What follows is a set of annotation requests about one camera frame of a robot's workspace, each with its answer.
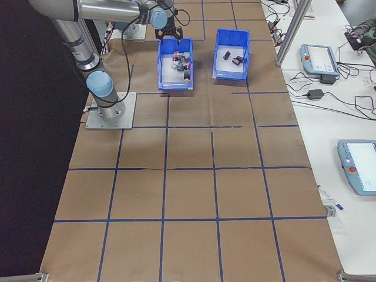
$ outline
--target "blue tape grid line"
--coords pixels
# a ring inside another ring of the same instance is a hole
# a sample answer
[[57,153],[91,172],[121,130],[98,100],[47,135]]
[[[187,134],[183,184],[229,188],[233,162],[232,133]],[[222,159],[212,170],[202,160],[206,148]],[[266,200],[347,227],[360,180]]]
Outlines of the blue tape grid line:
[[219,273],[221,277],[221,282],[223,282],[223,266],[222,266],[222,251],[221,251],[221,235],[219,228],[219,208],[218,208],[218,193],[217,193],[217,175],[216,175],[216,164],[214,161],[214,138],[213,132],[210,132],[210,143],[211,143],[211,159],[213,164],[213,182],[214,182],[214,201],[216,203],[216,221],[217,221],[217,241],[218,241],[218,257],[219,257]]
[[204,41],[206,40],[206,28],[205,28],[205,13],[204,13],[204,1],[201,0],[201,13],[202,13],[202,26],[204,29]]
[[259,125],[259,127],[299,127],[299,125]]
[[164,169],[163,169],[163,196],[162,196],[162,224],[160,228],[160,257],[159,257],[159,282],[162,282],[163,272],[163,241],[165,235],[165,205],[166,205],[166,173],[167,173],[167,147],[169,142],[169,115],[170,115],[170,95],[167,96],[167,116],[166,116],[166,140],[164,142]]
[[[279,220],[322,220],[326,216],[284,216],[273,217],[275,221]],[[197,222],[197,221],[266,221],[272,220],[271,217],[224,217],[212,219],[56,219],[54,223],[91,223],[91,222]]]
[[114,168],[92,168],[82,167],[68,169],[69,172],[79,172],[88,170],[237,170],[237,169],[311,169],[309,166],[247,166],[247,167],[176,167],[174,169],[150,169],[147,167],[114,167]]
[[225,125],[225,126],[134,126],[134,129],[158,129],[158,128],[178,128],[178,129],[208,129],[208,128],[242,128],[242,125],[232,126],[232,125]]
[[103,246],[102,246],[102,254],[100,255],[100,263],[99,263],[97,282],[100,282],[100,276],[102,274],[103,258],[105,256],[105,250],[106,250],[108,228],[109,228],[109,225],[110,225],[110,218],[111,218],[111,211],[112,211],[113,195],[115,193],[116,178],[118,176],[118,170],[117,170],[117,168],[119,167],[120,151],[122,150],[123,137],[124,137],[124,129],[122,129],[122,134],[120,136],[120,142],[119,142],[119,148],[118,148],[118,151],[117,151],[117,153],[118,153],[117,156],[118,157],[116,159],[116,169],[115,169],[115,174],[114,174],[114,177],[113,177],[112,191],[111,191],[111,198],[110,198],[110,205],[109,205],[109,208],[108,208],[108,215],[107,215],[107,221],[106,221],[106,230],[105,230],[105,236],[104,236],[104,239],[103,239]]
[[235,16],[235,10],[234,10],[234,5],[233,5],[233,0],[230,0],[230,3],[231,3],[231,10],[233,12],[234,22],[235,22],[235,28],[237,29],[236,16]]
[[274,222],[273,209],[272,209],[272,206],[271,206],[271,199],[270,199],[270,194],[269,194],[269,188],[268,188],[268,183],[267,183],[266,173],[265,173],[265,168],[264,168],[263,154],[261,152],[261,144],[260,144],[260,139],[259,139],[259,132],[257,130],[257,123],[256,123],[256,119],[254,117],[254,111],[253,111],[253,104],[252,104],[251,94],[249,94],[248,97],[249,97],[249,102],[250,102],[250,105],[251,105],[251,111],[252,111],[252,115],[253,115],[254,131],[256,133],[257,147],[258,147],[258,150],[259,150],[258,153],[260,155],[261,166],[263,167],[262,171],[263,171],[263,177],[264,177],[264,184],[265,184],[265,190],[266,190],[266,195],[267,195],[267,200],[268,200],[268,205],[269,205],[269,212],[270,212],[270,217],[271,217],[271,225],[272,225],[272,228],[273,228],[274,241],[276,242],[276,250],[277,250],[277,256],[278,256],[278,262],[279,262],[279,265],[280,265],[280,271],[281,271],[282,280],[283,280],[283,282],[286,282],[286,278],[285,278],[285,275],[284,275],[284,269],[283,269],[283,263],[282,263],[282,257],[281,257],[281,251],[280,251],[280,247],[279,247],[279,243],[278,243],[276,224]]

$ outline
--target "table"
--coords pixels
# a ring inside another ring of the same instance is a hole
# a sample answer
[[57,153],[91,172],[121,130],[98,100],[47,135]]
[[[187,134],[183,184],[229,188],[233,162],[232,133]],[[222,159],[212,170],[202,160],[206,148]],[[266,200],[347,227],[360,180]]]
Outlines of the table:
[[[311,5],[315,12],[315,19],[303,20],[282,64],[286,83],[290,83],[289,80],[297,72],[303,71],[298,52],[301,44],[331,46],[338,60],[337,48],[346,42],[343,33],[348,22],[335,0],[313,0]],[[265,6],[263,8],[266,15],[270,14]],[[277,12],[286,10],[285,7],[277,5],[273,5],[273,8]],[[290,14],[284,16],[277,27],[285,32],[291,19]],[[372,65],[365,52],[358,56],[349,44],[341,48],[341,61]],[[374,84],[369,78],[370,68],[359,68],[361,71],[356,78],[347,80],[341,78],[334,85],[314,82],[301,91],[293,93],[303,95],[310,89],[322,89],[323,92],[331,92],[347,102],[353,102],[355,95],[372,96],[375,99]],[[293,85],[300,87],[304,85],[304,82]],[[293,96],[291,100],[357,114],[354,109],[340,103],[330,95],[325,95],[321,100],[313,102],[307,98],[298,99]],[[343,211],[337,209],[337,215],[328,218],[344,270],[351,274],[375,274],[376,196],[359,196],[350,187],[341,168],[337,143],[341,139],[376,139],[376,124],[374,121],[361,120],[307,105],[297,103],[293,105],[317,184],[344,206]]]

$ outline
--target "mounting plate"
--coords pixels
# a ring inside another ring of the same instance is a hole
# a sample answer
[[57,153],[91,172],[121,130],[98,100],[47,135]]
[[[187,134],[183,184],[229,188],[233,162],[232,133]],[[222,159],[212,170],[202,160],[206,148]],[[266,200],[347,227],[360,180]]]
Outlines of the mounting plate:
[[[138,25],[139,30],[134,34],[124,34],[125,40],[145,40],[147,25]],[[121,39],[122,31],[114,29],[111,35],[111,39]]]
[[[125,97],[126,92],[118,92],[119,99]],[[86,129],[89,130],[109,130],[109,129],[125,129],[131,130],[133,126],[133,118],[135,117],[135,107],[136,107],[136,92],[129,92],[127,98],[125,98],[125,113],[122,117],[111,120],[102,119],[97,110],[90,110],[88,121],[86,122]],[[96,108],[97,103],[93,100],[91,107]]]

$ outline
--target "grid square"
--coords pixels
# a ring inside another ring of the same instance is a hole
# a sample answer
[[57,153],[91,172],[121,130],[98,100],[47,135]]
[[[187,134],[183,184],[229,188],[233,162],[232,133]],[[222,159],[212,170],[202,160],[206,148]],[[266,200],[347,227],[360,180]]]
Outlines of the grid square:
[[133,126],[166,126],[167,98],[138,95]]
[[278,220],[278,242],[286,281],[337,281],[343,269],[327,219]]
[[160,219],[162,195],[162,170],[118,171],[111,218]]
[[[209,8],[214,8],[216,4],[206,4],[209,5]],[[226,29],[235,29],[235,21],[233,18],[226,21],[207,21],[205,19],[205,37],[208,41],[208,44],[210,42],[211,44],[211,56],[214,56],[214,46],[217,38],[217,31],[219,28],[226,28]]]
[[158,281],[160,226],[159,222],[110,223],[101,282]]
[[202,0],[174,0],[174,3],[177,4],[186,4],[186,3],[201,3]]
[[149,65],[133,65],[131,92],[161,93],[157,81],[156,60],[151,60]]
[[211,79],[208,81],[207,87],[211,95],[248,92],[245,80]]
[[167,168],[213,167],[208,129],[170,129]]
[[69,168],[116,166],[121,130],[86,130],[81,123]]
[[269,220],[224,221],[220,234],[225,281],[282,281]]
[[288,93],[252,94],[251,99],[259,126],[298,124]]
[[253,128],[215,129],[213,132],[216,167],[261,166]]
[[213,126],[250,126],[253,124],[251,105],[247,94],[211,94],[210,108]]
[[209,97],[193,92],[191,97],[171,97],[169,126],[210,126]]
[[213,172],[169,170],[166,179],[165,218],[216,218]]
[[236,21],[236,26],[238,29],[249,31],[251,40],[272,40],[265,19],[262,21]]
[[286,92],[281,68],[274,62],[273,41],[251,41],[251,61],[247,80],[250,92]]
[[163,169],[166,129],[132,129],[124,133],[119,167]]
[[215,222],[164,224],[162,281],[220,281]]
[[307,166],[310,161],[299,127],[259,127],[265,166]]
[[265,14],[261,3],[233,3],[235,18],[238,19],[262,19]]
[[92,170],[68,172],[55,219],[106,219],[114,174]]
[[105,229],[98,222],[54,223],[41,272],[51,281],[96,281]]
[[231,3],[205,3],[204,19],[230,19],[234,20],[234,13]]
[[268,169],[273,216],[326,216],[311,169]]
[[217,170],[221,218],[270,217],[261,169]]
[[[201,3],[184,3],[176,4],[175,9],[184,9],[188,12],[191,21],[202,21],[202,5]],[[180,11],[178,14],[179,20],[183,23],[187,22],[188,16],[186,13]]]
[[201,19],[199,21],[191,21],[188,26],[183,26],[183,33],[185,38],[192,38],[193,40],[204,40],[204,23],[202,21],[202,14],[201,14]]
[[203,3],[230,3],[231,0],[203,0]]

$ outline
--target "electronic device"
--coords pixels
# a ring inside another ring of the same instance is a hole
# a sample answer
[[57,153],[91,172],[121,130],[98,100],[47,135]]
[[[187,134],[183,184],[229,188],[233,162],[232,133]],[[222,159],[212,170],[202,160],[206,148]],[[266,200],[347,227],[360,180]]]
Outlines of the electronic device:
[[303,44],[300,47],[301,62],[310,75],[320,75],[320,82],[333,84],[340,76],[330,46]]
[[355,192],[362,196],[376,195],[376,140],[341,140],[338,154]]

